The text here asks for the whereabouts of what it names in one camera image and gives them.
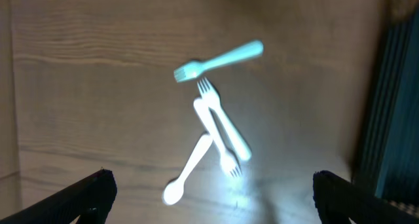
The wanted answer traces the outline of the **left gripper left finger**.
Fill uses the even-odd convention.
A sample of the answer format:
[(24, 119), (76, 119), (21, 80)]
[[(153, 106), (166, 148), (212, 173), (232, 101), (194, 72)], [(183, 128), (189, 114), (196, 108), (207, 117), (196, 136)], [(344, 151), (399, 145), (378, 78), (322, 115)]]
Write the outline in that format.
[(98, 170), (42, 201), (1, 220), (1, 224), (104, 224), (117, 195), (113, 172)]

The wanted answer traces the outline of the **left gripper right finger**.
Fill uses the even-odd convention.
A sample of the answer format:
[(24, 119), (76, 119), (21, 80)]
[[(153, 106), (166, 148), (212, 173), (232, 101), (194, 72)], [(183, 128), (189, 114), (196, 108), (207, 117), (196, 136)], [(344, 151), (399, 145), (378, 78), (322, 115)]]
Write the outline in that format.
[(418, 224), (418, 218), (370, 195), (336, 174), (313, 175), (313, 199), (323, 224)]

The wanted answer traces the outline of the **white plastic fork top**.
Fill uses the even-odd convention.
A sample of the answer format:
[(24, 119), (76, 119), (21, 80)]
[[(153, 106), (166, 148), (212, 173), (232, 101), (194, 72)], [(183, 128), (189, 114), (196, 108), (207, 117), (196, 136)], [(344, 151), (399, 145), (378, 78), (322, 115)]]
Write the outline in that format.
[(263, 51), (264, 45), (260, 40), (250, 41), (209, 60), (191, 60), (175, 69), (173, 75), (178, 83), (189, 81), (201, 76), (206, 71), (261, 56)]

